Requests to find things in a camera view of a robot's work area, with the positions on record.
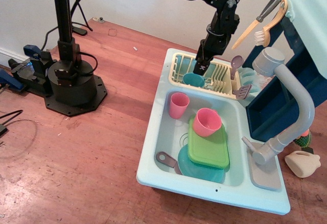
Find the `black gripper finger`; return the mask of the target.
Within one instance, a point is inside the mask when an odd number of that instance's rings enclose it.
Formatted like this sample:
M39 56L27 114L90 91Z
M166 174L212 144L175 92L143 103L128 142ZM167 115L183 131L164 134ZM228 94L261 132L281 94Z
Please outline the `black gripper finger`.
M193 73L197 75L204 75L204 63L200 61L196 61Z
M205 75L205 73L207 72L209 66L210 66L210 62L205 62L205 63L201 64L202 76Z

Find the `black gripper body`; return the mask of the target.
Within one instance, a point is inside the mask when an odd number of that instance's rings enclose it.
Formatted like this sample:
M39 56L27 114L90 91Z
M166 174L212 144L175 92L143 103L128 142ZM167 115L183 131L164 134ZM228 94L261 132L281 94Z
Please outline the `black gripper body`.
M231 34L214 35L208 33L205 39L200 41L196 61L209 62L214 56L221 56L225 52L231 39Z

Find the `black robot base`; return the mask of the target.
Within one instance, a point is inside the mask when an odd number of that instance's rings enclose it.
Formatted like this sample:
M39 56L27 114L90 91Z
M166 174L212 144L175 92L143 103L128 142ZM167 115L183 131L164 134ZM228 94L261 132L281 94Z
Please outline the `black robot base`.
M48 70L52 94L44 98L46 107L69 117L96 110L108 92L99 76L85 76L91 71L86 61L78 67L67 61L54 63Z

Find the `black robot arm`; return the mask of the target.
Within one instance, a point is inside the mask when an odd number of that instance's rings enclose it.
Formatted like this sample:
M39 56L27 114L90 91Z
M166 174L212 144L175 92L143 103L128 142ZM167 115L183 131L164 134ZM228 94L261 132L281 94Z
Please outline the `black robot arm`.
M240 0L203 0L216 12L207 26L207 36L200 41L193 73L204 75L214 56L223 55L240 22L236 14Z

